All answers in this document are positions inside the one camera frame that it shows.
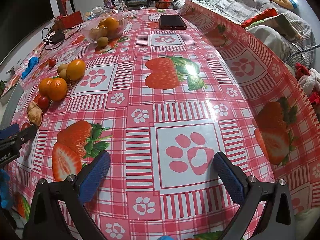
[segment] red pillow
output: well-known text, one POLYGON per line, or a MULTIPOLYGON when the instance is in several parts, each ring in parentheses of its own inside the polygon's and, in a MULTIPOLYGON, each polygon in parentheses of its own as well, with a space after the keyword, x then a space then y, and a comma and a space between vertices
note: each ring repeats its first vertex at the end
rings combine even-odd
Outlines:
POLYGON ((276 9, 266 9, 261 14, 257 14, 256 16, 244 21, 240 26, 243 28, 249 27, 252 23, 277 15, 276 9))

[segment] orange fruit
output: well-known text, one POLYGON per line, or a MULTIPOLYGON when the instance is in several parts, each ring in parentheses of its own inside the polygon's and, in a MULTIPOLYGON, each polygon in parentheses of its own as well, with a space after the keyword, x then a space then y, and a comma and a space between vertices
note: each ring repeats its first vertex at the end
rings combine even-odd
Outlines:
POLYGON ((38 88, 39 88, 39 93, 42 96, 48 95, 49 87, 50 87, 52 80, 53 80, 52 78, 44 78, 43 80, 41 80, 38 88))
POLYGON ((48 96, 53 101, 60 101, 66 96, 67 88, 68 86, 64 79, 55 78, 50 84, 48 96))
POLYGON ((85 63, 81 59, 74 59, 67 67, 67 77, 74 81, 78 80, 84 75, 85 63))
POLYGON ((104 26, 108 28, 109 31, 115 31, 119 27, 119 22, 116 18, 108 17, 104 20, 104 26))

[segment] television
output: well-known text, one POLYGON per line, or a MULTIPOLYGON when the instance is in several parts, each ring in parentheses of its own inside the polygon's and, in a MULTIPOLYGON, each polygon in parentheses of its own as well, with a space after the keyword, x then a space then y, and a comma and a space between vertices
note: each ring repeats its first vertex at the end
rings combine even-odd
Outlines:
POLYGON ((53 18, 50 0, 15 0, 8 4, 0 21, 0 62, 25 37, 53 18))

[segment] blue object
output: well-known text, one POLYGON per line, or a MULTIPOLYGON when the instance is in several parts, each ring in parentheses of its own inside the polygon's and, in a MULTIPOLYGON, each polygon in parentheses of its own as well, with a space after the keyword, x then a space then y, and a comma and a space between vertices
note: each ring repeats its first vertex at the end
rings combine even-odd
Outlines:
POLYGON ((39 62, 39 58, 38 57, 32 57, 29 60, 29 64, 28 67, 25 69, 25 71, 23 71, 22 75, 21 75, 21 79, 24 80, 26 78, 26 76, 28 76, 28 74, 31 72, 31 70, 33 69, 33 67, 39 62))
POLYGON ((222 180, 223 185, 226 187, 232 201, 241 205, 245 199, 242 183, 238 180, 233 171, 218 153, 216 153, 213 157, 213 165, 215 171, 222 180))
POLYGON ((0 204, 3 209, 10 210, 12 207, 12 197, 9 192, 8 181, 10 176, 0 169, 0 204))
POLYGON ((158 240, 174 240, 171 236, 161 236, 158 240))
POLYGON ((109 171, 109 153, 107 151, 103 151, 100 152, 99 155, 97 155, 92 163, 88 165, 91 166, 91 170, 79 186, 78 199, 81 204, 91 201, 97 191, 97 188, 99 187, 100 182, 107 176, 109 171))
POLYGON ((19 125, 14 123, 13 125, 10 125, 9 127, 0 131, 0 140, 6 139, 17 132, 19 132, 19 125))

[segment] cherry tomato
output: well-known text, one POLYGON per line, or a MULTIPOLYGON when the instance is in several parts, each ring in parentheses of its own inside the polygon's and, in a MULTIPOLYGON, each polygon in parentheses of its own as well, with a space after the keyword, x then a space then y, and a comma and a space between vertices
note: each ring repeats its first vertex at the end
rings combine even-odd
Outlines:
POLYGON ((49 67, 54 67, 55 65, 56 65, 56 60, 54 59, 54 58, 52 58, 52 59, 49 59, 49 67))
POLYGON ((49 106, 49 98, 47 98, 46 96, 41 96, 39 99, 38 99, 38 106, 42 109, 42 110, 45 110, 48 108, 49 106))
POLYGON ((41 95, 38 94, 38 95, 35 97, 35 99, 33 99, 33 101, 34 101, 35 103, 38 103, 38 100, 39 100, 40 97, 41 97, 41 95))
POLYGON ((22 125, 21 130, 24 130, 25 128, 28 128, 29 126, 31 126, 31 124, 28 123, 28 122, 25 122, 25 123, 22 125))

